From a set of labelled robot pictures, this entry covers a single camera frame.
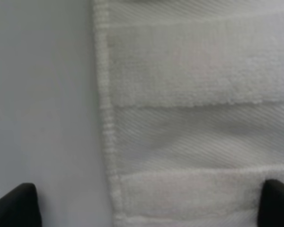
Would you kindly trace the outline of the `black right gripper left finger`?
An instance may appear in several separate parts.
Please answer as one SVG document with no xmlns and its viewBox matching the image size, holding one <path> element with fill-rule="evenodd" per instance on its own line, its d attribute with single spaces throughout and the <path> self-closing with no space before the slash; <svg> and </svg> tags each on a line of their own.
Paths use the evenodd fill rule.
<svg viewBox="0 0 284 227">
<path fill-rule="evenodd" d="M 41 227 L 37 189 L 22 183 L 0 198 L 0 227 Z"/>
</svg>

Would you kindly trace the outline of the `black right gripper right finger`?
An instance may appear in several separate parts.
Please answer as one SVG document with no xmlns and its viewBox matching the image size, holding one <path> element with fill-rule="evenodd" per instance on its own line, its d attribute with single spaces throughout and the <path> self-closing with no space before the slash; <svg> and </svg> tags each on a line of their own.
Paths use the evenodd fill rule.
<svg viewBox="0 0 284 227">
<path fill-rule="evenodd" d="M 284 227 L 284 183 L 265 181 L 258 209 L 260 227 Z"/>
</svg>

